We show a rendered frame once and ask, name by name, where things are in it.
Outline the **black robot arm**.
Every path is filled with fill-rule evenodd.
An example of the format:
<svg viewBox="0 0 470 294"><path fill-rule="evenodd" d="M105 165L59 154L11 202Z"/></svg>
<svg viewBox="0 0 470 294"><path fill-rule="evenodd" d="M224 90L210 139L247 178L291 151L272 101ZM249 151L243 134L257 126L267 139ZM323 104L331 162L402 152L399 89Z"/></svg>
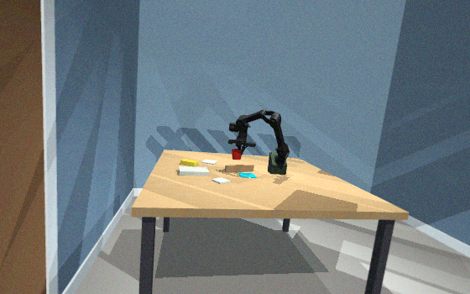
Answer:
<svg viewBox="0 0 470 294"><path fill-rule="evenodd" d="M265 115L271 115L271 117L267 118ZM248 128L251 127L248 123L260 118L263 119L265 123L270 124L270 126L274 129L274 134L278 144L275 148L278 155L276 155L274 158L276 164L284 164L286 159L288 158L290 151L288 145L284 141L284 137L280 127L281 115L279 113L262 109L261 111L258 111L256 113L252 113L249 115L241 115L236 121L236 123L229 124L229 131L239 131L239 133L241 134L246 134L248 132ZM246 139L243 136L242 138L239 138L239 136L237 136L235 144L243 145L245 143Z"/></svg>

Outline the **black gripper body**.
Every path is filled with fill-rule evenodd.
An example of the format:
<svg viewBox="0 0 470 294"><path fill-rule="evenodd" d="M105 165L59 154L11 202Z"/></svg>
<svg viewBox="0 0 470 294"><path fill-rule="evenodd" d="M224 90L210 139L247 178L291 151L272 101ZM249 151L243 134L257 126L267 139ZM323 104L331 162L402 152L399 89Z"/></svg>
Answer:
<svg viewBox="0 0 470 294"><path fill-rule="evenodd" d="M247 134L239 133L238 136L239 136L239 138L242 138L242 136L243 136L246 139L246 142L247 142ZM236 142L235 139L228 140L229 144L235 144L235 142ZM248 142L248 143L243 144L243 146L255 147L256 144L254 142Z"/></svg>

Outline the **yellow block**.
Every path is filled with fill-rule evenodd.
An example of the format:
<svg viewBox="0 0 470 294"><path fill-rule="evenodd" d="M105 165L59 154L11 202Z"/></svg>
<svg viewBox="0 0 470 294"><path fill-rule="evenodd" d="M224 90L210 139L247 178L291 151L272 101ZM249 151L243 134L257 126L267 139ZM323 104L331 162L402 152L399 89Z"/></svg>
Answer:
<svg viewBox="0 0 470 294"><path fill-rule="evenodd" d="M199 161L198 160L188 160L188 159L183 159L180 161L180 164L181 165L188 165L188 166L197 166L199 165Z"/></svg>

